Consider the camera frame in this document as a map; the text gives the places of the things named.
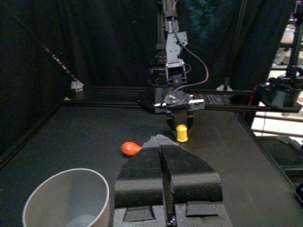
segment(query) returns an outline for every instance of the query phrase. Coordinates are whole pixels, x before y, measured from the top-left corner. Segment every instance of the black curtain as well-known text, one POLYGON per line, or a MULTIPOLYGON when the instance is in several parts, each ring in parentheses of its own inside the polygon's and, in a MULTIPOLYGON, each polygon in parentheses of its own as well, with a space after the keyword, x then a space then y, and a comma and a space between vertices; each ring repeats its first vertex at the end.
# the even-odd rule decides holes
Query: black curtain
POLYGON ((5 7, 47 47, 67 59, 56 2, 1 0, 0 154, 58 106, 70 93, 71 84, 71 79, 5 7))
MULTIPOLYGON (((38 39, 58 54, 79 79, 92 86, 146 86, 156 50, 156 3, 143 0, 1 0, 38 39)), ((203 85, 224 80, 231 58, 240 0, 180 0, 180 30, 190 50, 210 68, 203 85)), ((236 42, 231 87, 252 89, 264 82, 278 44, 294 10, 292 0, 247 1, 236 42)), ((190 82, 204 78, 194 67, 190 82)), ((0 4, 0 153, 70 93, 71 79, 40 47, 36 38, 0 4)))
MULTIPOLYGON (((75 69, 87 85, 146 86, 155 56, 156 2, 142 0, 60 1, 66 37, 72 46, 75 69)), ((278 44, 296 1, 247 1, 240 38, 231 68, 234 89, 252 89, 264 82, 278 44)), ((224 81, 234 46, 240 0, 180 0, 180 30, 187 31, 190 50, 210 68, 203 86, 215 89, 224 81)), ((190 82, 204 78, 204 67, 186 52, 194 66, 190 82)))

